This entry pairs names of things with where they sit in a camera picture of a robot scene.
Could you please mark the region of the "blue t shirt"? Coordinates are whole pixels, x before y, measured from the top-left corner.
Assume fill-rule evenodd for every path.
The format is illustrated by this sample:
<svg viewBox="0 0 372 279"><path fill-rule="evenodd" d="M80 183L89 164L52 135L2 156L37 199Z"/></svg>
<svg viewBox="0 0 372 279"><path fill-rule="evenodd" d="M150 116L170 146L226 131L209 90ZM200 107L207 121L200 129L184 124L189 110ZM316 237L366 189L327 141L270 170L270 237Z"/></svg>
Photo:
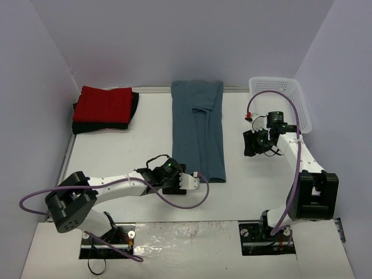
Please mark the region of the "blue t shirt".
<svg viewBox="0 0 372 279"><path fill-rule="evenodd" d="M221 81L175 81L171 85L172 157L186 172L200 172L210 183L225 183Z"/></svg>

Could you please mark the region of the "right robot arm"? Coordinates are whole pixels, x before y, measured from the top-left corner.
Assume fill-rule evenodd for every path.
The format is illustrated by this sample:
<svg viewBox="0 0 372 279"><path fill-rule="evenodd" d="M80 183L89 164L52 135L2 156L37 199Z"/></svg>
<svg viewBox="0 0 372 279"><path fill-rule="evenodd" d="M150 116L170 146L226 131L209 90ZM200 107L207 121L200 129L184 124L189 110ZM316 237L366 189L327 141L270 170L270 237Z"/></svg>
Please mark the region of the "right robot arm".
<svg viewBox="0 0 372 279"><path fill-rule="evenodd" d="M299 221L331 220L334 217L339 178L314 159L296 125L284 121L283 112L265 115L266 127L243 133L244 155L253 157L269 151L282 155L295 172L285 205L264 213L259 236L273 239L278 231Z"/></svg>

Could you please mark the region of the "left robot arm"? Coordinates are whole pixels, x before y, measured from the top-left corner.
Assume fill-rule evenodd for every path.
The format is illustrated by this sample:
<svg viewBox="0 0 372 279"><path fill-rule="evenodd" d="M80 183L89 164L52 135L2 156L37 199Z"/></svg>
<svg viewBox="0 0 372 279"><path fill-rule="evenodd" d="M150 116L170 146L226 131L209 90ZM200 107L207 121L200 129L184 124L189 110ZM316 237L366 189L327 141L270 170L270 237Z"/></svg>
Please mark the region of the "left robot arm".
<svg viewBox="0 0 372 279"><path fill-rule="evenodd" d="M168 158L154 169L144 167L116 177L87 177L77 171L50 192L45 203L59 233L79 229L110 243L117 236L117 228L110 214L97 212L95 205L126 196L144 196L159 189L164 194L184 195L197 187L197 179L185 173L185 165Z"/></svg>

